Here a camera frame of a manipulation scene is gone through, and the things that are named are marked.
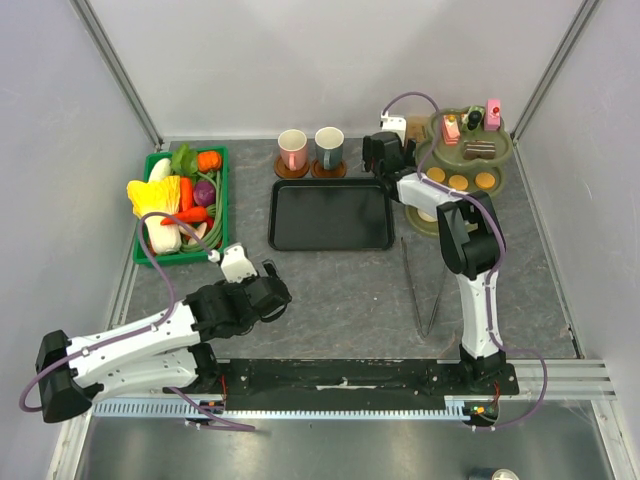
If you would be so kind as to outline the orange biscuit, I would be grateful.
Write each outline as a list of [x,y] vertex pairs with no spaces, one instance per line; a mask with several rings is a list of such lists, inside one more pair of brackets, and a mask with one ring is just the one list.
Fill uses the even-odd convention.
[[448,186],[458,191],[467,191],[469,188],[469,181],[463,175],[454,174],[449,177]]
[[438,183],[443,183],[446,180],[446,173],[439,167],[431,167],[426,171],[427,177]]
[[496,185],[496,177],[489,172],[480,172],[475,176],[475,184],[483,190],[491,190]]

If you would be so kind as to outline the grey blue mug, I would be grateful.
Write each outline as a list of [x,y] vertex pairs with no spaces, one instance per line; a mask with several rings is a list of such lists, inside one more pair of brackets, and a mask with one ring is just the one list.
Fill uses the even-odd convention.
[[332,126],[319,129],[314,137],[316,159],[324,170],[335,170],[342,162],[344,133]]

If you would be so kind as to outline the pink striped cake slice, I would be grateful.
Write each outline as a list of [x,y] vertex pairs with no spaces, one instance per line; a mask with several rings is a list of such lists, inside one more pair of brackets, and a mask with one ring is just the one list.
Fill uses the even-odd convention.
[[446,114],[442,117],[442,138],[446,145],[455,146],[460,140],[458,117]]

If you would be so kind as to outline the white chocolate donut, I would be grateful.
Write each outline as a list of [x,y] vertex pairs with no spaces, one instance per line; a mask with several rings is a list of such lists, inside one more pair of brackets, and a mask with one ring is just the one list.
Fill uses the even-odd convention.
[[420,217],[421,220],[425,221],[425,222],[429,222],[429,223],[434,223],[436,222],[436,218],[427,214],[426,212],[422,211],[422,210],[418,210],[417,211],[417,215]]

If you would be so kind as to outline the chocolate layer cake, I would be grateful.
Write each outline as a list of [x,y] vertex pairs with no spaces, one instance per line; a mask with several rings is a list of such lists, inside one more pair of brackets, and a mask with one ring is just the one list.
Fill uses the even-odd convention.
[[466,141],[462,155],[465,160],[491,160],[496,156],[496,145],[494,142],[484,140]]

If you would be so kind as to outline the pink mug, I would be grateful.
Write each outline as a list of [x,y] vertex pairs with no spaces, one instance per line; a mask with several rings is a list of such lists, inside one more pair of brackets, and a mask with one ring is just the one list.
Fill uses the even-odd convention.
[[307,164],[307,136],[298,129],[289,129],[278,137],[280,156],[290,171],[301,170]]

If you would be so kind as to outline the green white cake slice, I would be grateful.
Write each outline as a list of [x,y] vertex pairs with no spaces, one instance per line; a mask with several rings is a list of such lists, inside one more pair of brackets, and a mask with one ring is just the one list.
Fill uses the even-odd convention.
[[462,132],[476,130],[484,121],[485,108],[472,105],[460,114],[460,129]]

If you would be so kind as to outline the pink cake with cherry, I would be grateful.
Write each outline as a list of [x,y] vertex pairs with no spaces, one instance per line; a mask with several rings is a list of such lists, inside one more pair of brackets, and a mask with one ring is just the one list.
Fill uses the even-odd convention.
[[497,98],[487,100],[484,115],[484,130],[497,131],[502,123],[501,101]]

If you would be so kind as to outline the metal tongs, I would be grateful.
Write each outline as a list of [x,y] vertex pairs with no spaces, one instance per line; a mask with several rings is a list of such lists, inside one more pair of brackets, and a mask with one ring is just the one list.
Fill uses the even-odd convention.
[[403,237],[400,238],[400,244],[401,244],[402,263],[403,263],[405,278],[407,281],[409,294],[412,302],[414,325],[416,327],[419,338],[423,342],[426,342],[428,336],[430,335],[434,327],[434,324],[438,315],[441,296],[443,294],[444,287],[446,285],[448,270],[446,266],[443,266],[442,272],[440,275],[440,280],[439,280],[439,287],[432,305],[429,322],[427,323],[427,325],[424,325],[421,314],[420,314],[420,308],[419,308],[418,297],[416,294],[415,283],[414,283],[413,276],[411,274],[411,269],[410,269],[409,249],[408,249],[407,242]]

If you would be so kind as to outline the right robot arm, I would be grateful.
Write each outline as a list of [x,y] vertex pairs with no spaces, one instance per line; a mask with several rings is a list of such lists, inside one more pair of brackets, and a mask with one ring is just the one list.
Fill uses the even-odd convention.
[[420,167],[409,164],[414,150],[390,131],[368,135],[363,138],[363,166],[391,199],[436,219],[441,256],[461,296],[458,381],[465,391],[481,393],[506,369],[496,299],[506,253],[504,235],[487,193],[465,193],[429,179]]

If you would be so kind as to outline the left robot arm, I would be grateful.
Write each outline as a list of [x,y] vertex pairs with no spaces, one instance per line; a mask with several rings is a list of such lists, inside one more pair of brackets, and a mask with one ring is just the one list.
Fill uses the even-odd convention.
[[49,424],[70,420],[134,387],[210,392],[221,374],[211,340],[273,322],[291,300],[286,284],[270,273],[205,285],[167,310],[109,332],[70,338],[53,331],[36,360],[42,417]]

